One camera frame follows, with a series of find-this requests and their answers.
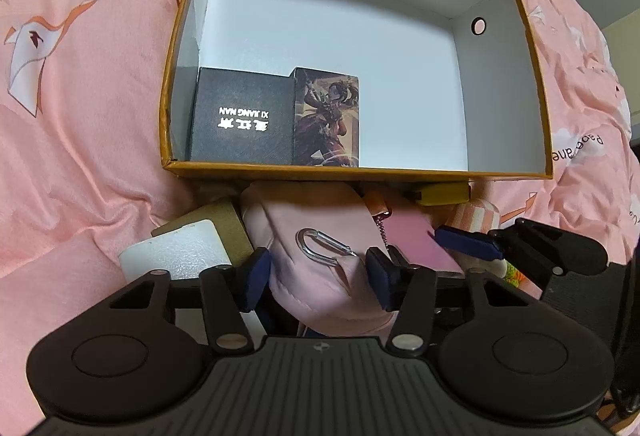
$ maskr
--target pink blanket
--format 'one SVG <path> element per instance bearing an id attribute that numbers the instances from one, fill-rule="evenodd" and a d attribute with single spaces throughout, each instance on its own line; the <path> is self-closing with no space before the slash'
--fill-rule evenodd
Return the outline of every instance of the pink blanket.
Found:
<path id="1" fill-rule="evenodd" d="M 124 283 L 117 254 L 192 206 L 159 165 L 158 99 L 178 0 L 0 0 L 0 433 L 41 413 L 32 345 Z M 640 171 L 625 93 L 574 0 L 525 0 L 553 131 L 553 181 L 476 185 L 518 215 L 590 235 L 626 262 Z"/>

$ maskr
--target logo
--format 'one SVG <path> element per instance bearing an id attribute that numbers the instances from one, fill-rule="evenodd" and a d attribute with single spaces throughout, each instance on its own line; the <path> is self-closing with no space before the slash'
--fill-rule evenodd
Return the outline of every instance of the logo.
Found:
<path id="1" fill-rule="evenodd" d="M 326 342 L 318 342 L 317 344 L 314 344 L 314 349 L 318 353 L 324 353 L 325 351 L 329 350 L 330 347 L 331 346 Z"/>

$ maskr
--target metal pin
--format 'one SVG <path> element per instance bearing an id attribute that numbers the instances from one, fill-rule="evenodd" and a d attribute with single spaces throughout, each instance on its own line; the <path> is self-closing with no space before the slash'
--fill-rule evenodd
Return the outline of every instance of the metal pin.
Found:
<path id="1" fill-rule="evenodd" d="M 296 243 L 298 244 L 298 248 L 304 253 L 309 259 L 312 261 L 319 262 L 320 264 L 324 264 L 326 266 L 338 266 L 338 260 L 335 257 L 327 257 L 326 255 L 322 255 L 321 253 L 316 253 L 312 249 L 310 249 L 305 243 L 305 237 L 309 236 L 316 241 L 321 242 L 322 244 L 333 248 L 340 255 L 352 255 L 357 257 L 358 254 L 355 253 L 350 246 L 334 239 L 333 237 L 328 236 L 324 232 L 320 230 L 316 230 L 314 228 L 303 228 L 296 234 Z"/>

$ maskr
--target white textured object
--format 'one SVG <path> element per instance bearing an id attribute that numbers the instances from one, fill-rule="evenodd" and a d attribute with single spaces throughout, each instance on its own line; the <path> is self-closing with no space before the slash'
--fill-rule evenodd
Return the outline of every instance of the white textured object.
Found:
<path id="1" fill-rule="evenodd" d="M 231 264 L 209 219 L 129 246 L 118 258 L 127 283 L 153 269 L 169 270 L 172 279 L 192 279 L 211 266 Z"/>

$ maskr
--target pink bag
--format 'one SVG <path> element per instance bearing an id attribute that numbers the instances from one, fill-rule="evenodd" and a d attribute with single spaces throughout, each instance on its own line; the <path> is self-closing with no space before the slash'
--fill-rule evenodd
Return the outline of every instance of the pink bag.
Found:
<path id="1" fill-rule="evenodd" d="M 369 287 L 367 248 L 385 245 L 360 196 L 345 183 L 259 181 L 241 196 L 242 220 L 254 246 L 273 257 L 270 288 L 301 323 L 332 337 L 386 339 L 395 315 L 384 311 Z M 358 254 L 340 256 L 306 238 L 312 250 L 336 257 L 339 267 L 307 258 L 296 244 L 302 228 L 315 228 Z"/>

